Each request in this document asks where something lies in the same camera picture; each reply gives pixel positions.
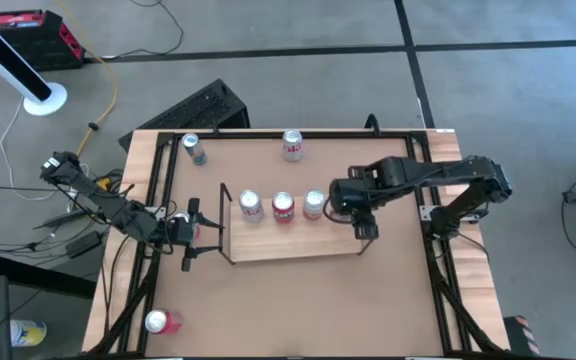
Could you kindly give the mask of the red black tool case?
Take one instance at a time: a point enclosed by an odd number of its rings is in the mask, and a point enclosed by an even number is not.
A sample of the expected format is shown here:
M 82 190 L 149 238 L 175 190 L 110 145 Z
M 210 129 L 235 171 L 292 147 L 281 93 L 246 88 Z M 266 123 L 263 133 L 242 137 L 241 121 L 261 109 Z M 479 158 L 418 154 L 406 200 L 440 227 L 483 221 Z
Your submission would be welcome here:
M 0 12 L 0 35 L 36 71 L 79 69 L 85 49 L 49 10 Z

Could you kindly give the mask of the black metal table frame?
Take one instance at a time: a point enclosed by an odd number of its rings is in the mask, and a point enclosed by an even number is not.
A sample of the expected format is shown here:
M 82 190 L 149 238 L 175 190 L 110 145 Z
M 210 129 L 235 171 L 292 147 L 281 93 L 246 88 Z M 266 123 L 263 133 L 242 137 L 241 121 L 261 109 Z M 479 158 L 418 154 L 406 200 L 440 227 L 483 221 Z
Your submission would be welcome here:
M 192 197 L 209 218 L 219 189 L 232 195 L 273 183 L 288 190 L 327 186 L 352 165 L 414 152 L 432 161 L 461 156 L 451 129 L 314 129 L 302 162 L 282 158 L 276 129 L 201 131 L 208 161 L 180 152 L 162 179 L 179 207 Z M 473 348 L 447 302 L 436 302 L 419 211 L 406 196 L 377 214 L 380 236 L 363 255 L 231 265 L 220 254 L 181 270 L 182 252 L 164 256 L 147 302 L 182 315 L 179 336 L 150 336 L 136 312 L 128 349 L 152 356 L 431 356 Z

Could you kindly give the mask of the blue silver Red Bull can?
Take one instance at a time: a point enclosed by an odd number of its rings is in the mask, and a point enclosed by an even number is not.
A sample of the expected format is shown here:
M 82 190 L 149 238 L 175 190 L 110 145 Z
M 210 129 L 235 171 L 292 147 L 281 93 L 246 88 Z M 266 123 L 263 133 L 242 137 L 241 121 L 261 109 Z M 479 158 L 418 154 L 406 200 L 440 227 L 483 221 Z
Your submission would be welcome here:
M 197 134 L 186 133 L 182 137 L 182 145 L 195 165 L 201 166 L 206 163 L 207 155 Z

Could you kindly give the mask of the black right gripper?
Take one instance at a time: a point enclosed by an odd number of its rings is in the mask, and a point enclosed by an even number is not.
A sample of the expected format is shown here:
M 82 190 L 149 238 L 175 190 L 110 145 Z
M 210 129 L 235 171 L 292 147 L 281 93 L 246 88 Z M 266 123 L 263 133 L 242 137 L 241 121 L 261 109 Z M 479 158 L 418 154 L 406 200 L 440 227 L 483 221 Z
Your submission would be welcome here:
M 348 177 L 334 179 L 329 186 L 329 204 L 337 222 L 350 224 L 356 239 L 377 239 L 379 230 L 373 215 L 375 178 L 368 167 L 350 167 Z

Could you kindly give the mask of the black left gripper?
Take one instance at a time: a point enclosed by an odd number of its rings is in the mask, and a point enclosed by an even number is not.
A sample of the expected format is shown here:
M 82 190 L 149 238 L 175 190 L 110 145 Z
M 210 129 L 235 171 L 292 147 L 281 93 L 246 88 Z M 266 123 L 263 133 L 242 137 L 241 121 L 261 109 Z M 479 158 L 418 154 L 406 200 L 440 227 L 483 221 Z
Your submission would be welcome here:
M 185 212 L 175 213 L 168 221 L 170 229 L 170 242 L 172 245 L 182 246 L 184 253 L 181 262 L 181 270 L 189 272 L 191 264 L 199 255 L 219 251 L 219 246 L 195 247 L 197 225 L 209 228 L 223 229 L 224 226 L 207 219 L 202 213 L 199 213 L 200 200 L 190 198 L 188 207 Z

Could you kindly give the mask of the yellow white canister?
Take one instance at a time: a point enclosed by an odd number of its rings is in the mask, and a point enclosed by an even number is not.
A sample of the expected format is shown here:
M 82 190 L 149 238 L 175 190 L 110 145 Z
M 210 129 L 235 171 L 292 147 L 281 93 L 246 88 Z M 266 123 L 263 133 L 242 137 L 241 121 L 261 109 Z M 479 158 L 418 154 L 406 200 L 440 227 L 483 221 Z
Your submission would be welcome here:
M 10 339 L 12 347 L 34 347 L 47 335 L 47 326 L 41 321 L 11 320 Z

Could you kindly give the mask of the white pole stand round base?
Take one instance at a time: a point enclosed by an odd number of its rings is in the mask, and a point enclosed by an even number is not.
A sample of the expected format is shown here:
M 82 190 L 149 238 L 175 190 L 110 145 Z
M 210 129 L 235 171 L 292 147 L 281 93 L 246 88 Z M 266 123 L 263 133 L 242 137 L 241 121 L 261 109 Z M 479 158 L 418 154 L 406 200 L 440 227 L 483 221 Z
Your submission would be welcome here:
M 1 35 L 0 76 L 22 95 L 22 105 L 31 115 L 53 114 L 67 101 L 65 87 L 46 82 Z

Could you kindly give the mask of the silver Diet Coke can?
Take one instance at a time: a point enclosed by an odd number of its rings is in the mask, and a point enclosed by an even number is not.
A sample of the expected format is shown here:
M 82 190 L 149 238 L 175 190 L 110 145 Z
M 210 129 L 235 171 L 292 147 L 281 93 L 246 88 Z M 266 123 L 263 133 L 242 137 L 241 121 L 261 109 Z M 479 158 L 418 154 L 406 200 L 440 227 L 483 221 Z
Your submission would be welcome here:
M 289 162 L 296 162 L 302 159 L 303 152 L 303 138 L 300 131 L 296 129 L 287 129 L 283 133 L 283 158 Z
M 259 223 L 264 217 L 262 198 L 253 190 L 244 190 L 239 197 L 239 205 L 245 221 Z

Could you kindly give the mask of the black box hazard stripes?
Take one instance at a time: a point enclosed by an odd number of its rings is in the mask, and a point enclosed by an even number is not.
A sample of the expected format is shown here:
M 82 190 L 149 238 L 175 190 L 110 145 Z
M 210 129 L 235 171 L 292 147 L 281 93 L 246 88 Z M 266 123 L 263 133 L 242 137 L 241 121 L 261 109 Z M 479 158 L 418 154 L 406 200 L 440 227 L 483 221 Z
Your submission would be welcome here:
M 520 315 L 503 318 L 510 349 L 524 356 L 540 356 L 540 350 L 527 319 Z

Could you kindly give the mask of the black perforated computer case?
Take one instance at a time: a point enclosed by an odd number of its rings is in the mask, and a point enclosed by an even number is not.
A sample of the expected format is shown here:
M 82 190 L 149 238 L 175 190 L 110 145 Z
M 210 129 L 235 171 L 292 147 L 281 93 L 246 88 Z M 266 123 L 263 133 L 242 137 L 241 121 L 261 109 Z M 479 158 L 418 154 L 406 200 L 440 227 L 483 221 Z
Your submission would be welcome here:
M 143 123 L 137 130 L 250 128 L 245 103 L 217 79 Z

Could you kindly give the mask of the orange-red Fanta can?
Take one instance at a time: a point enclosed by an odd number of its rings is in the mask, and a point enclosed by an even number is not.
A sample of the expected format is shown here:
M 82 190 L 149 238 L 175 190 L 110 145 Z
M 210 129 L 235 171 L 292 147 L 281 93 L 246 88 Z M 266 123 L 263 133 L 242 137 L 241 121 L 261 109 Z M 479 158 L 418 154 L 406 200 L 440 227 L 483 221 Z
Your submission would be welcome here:
M 153 309 L 144 320 L 146 330 L 154 335 L 177 333 L 182 326 L 181 315 L 174 310 Z
M 294 199 L 288 192 L 278 192 L 272 200 L 274 220 L 279 224 L 290 223 L 294 219 Z

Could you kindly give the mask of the black power adapter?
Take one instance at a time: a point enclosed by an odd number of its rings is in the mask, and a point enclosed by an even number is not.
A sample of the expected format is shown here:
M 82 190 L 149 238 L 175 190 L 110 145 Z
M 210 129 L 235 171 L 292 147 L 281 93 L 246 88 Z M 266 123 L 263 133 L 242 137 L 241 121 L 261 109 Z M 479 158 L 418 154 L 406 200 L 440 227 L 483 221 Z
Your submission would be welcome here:
M 70 259 L 74 259 L 98 247 L 101 243 L 101 234 L 98 231 L 92 231 L 85 236 L 74 240 L 72 243 L 69 243 L 65 247 L 66 256 Z

